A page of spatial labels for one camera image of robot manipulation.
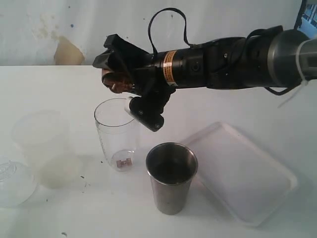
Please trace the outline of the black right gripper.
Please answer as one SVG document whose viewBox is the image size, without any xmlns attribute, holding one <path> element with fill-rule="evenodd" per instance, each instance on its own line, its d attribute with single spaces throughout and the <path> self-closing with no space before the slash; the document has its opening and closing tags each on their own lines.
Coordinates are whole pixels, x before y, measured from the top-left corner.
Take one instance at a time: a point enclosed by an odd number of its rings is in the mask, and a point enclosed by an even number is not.
<svg viewBox="0 0 317 238">
<path fill-rule="evenodd" d="M 152 66 L 153 55 L 125 41 L 117 34 L 107 36 L 104 47 L 107 50 L 96 56 L 92 66 L 127 74 L 134 83 L 129 93 L 144 98 L 162 114 L 175 89 L 165 82 L 159 68 Z"/>
</svg>

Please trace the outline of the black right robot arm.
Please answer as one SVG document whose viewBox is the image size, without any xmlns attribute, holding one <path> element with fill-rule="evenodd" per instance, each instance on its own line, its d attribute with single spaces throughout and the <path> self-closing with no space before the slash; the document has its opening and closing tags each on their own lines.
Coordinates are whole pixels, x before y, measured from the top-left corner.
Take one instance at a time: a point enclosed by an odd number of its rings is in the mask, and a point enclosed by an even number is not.
<svg viewBox="0 0 317 238">
<path fill-rule="evenodd" d="M 115 93 L 137 95 L 130 111 L 161 115 L 176 89 L 278 88 L 285 94 L 317 77 L 317 41 L 281 26 L 159 53 L 148 53 L 110 35 L 93 66 L 104 69 L 103 84 Z"/>
</svg>

